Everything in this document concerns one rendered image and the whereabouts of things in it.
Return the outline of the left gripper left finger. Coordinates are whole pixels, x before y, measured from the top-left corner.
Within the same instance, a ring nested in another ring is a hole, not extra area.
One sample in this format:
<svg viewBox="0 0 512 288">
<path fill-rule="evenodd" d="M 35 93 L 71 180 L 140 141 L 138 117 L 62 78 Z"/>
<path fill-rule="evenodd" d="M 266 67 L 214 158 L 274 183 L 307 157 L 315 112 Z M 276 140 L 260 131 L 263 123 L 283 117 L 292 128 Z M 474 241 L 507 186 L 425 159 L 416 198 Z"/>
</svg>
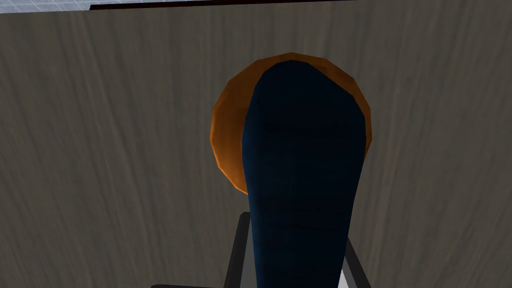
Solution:
<svg viewBox="0 0 512 288">
<path fill-rule="evenodd" d="M 240 214 L 223 288 L 255 288 L 256 271 L 251 214 Z"/>
</svg>

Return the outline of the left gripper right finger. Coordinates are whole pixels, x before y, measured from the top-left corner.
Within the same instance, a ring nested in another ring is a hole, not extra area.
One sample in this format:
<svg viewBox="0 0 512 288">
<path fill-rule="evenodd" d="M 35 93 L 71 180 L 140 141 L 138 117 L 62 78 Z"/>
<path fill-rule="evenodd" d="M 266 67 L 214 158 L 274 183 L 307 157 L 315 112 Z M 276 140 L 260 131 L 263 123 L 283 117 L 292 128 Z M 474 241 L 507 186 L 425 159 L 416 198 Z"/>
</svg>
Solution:
<svg viewBox="0 0 512 288">
<path fill-rule="evenodd" d="M 337 288 L 371 288 L 356 251 L 349 239 L 347 239 L 346 242 L 346 250 Z"/>
</svg>

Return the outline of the grey wooden door leaf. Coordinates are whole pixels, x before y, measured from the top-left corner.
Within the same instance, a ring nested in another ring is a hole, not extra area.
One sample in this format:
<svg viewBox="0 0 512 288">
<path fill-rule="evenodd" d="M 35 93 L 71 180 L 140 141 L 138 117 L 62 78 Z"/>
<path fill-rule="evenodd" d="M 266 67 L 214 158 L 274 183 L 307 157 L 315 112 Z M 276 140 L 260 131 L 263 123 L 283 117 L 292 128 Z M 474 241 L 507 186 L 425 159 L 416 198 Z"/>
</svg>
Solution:
<svg viewBox="0 0 512 288">
<path fill-rule="evenodd" d="M 213 106 L 328 59 L 371 108 L 349 238 L 372 288 L 512 288 L 512 0 L 0 14 L 0 288 L 222 288 L 248 198 Z"/>
</svg>

